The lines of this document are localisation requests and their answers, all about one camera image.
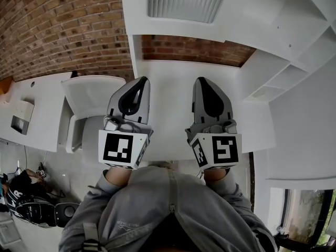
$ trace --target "brick wall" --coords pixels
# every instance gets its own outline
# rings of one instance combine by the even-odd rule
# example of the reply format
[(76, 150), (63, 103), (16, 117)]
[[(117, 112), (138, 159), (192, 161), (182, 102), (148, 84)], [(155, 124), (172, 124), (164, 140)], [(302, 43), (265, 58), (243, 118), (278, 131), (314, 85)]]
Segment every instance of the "brick wall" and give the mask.
[(0, 80), (73, 70), (133, 79), (121, 0), (0, 0)]
[(256, 49), (234, 42), (193, 37), (143, 35), (145, 60), (200, 61), (241, 67)]

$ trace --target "gray hoodie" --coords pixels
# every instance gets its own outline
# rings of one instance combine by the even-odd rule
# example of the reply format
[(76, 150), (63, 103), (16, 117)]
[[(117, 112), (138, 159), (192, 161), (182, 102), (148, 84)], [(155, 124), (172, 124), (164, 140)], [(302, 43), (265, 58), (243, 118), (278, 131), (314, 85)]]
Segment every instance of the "gray hoodie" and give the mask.
[(231, 171), (204, 185), (195, 176), (148, 166), (133, 171), (126, 187), (112, 185), (105, 173), (64, 228), (61, 252), (80, 250), (87, 223), (97, 226), (108, 251), (138, 251), (170, 213), (200, 251), (277, 251)]

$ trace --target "floor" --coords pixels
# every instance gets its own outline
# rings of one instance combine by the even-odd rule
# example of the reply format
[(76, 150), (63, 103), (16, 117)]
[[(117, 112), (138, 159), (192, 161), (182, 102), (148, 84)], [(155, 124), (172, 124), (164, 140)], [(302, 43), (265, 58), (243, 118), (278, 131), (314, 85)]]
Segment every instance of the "floor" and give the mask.
[[(37, 169), (40, 162), (44, 160), (46, 152), (33, 148), (26, 148), (26, 152), (27, 168)], [(235, 166), (232, 171), (243, 194), (249, 198), (248, 154), (244, 154), (243, 158), (242, 164)], [(176, 163), (178, 164), (178, 170), (183, 173), (192, 175), (199, 173), (195, 161), (178, 161)], [(17, 164), (23, 169), (26, 168), (24, 147), (16, 144), (7, 145), (0, 141), (0, 173), (15, 172)], [(47, 153), (44, 166), (53, 182), (57, 183), (66, 194), (72, 194), (80, 200), (87, 193), (87, 186), (95, 185), (102, 170), (106, 169), (105, 165), (98, 162), (93, 165), (83, 164), (80, 151), (68, 154), (61, 146), (57, 153)], [(23, 242), (9, 247), (12, 252), (58, 251), (61, 228), (44, 229), (16, 218), (13, 219)]]

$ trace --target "white countertop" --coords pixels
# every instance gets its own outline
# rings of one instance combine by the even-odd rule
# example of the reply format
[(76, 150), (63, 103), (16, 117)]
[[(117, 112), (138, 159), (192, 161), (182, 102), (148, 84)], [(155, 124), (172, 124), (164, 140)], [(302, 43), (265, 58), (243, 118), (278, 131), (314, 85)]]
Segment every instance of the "white countertop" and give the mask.
[[(69, 79), (71, 74), (71, 72), (59, 73), (12, 84), (9, 103), (3, 103), (7, 94), (0, 95), (0, 138), (32, 148), (56, 152), (65, 99), (61, 81)], [(11, 128), (18, 100), (34, 104), (27, 135), (22, 135)]]

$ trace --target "white shelving unit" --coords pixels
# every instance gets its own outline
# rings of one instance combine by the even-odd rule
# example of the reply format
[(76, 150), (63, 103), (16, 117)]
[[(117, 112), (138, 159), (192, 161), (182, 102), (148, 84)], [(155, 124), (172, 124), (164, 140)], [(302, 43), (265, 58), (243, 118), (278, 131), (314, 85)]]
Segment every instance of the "white shelving unit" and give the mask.
[[(194, 2), (183, 0), (187, 8)], [(123, 0), (123, 7), (136, 76), (144, 75), (144, 34), (228, 40), (257, 48), (236, 76), (239, 97), (246, 102), (271, 101), (336, 55), (336, 0), (222, 0), (209, 24), (149, 17), (149, 0)]]

